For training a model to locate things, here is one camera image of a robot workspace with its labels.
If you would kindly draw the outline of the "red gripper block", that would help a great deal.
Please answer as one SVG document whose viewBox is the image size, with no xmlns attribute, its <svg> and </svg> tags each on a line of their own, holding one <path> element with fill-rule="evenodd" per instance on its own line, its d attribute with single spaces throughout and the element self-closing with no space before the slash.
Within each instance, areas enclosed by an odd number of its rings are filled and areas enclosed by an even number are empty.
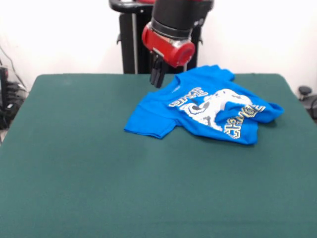
<svg viewBox="0 0 317 238">
<path fill-rule="evenodd" d="M 176 68 L 187 64 L 195 53 L 195 45 L 191 38 L 186 40 L 173 40 L 159 35 L 149 22 L 143 29 L 142 41 L 144 46 L 154 52 L 150 83 L 160 88 L 165 75 L 165 62 Z"/>
</svg>

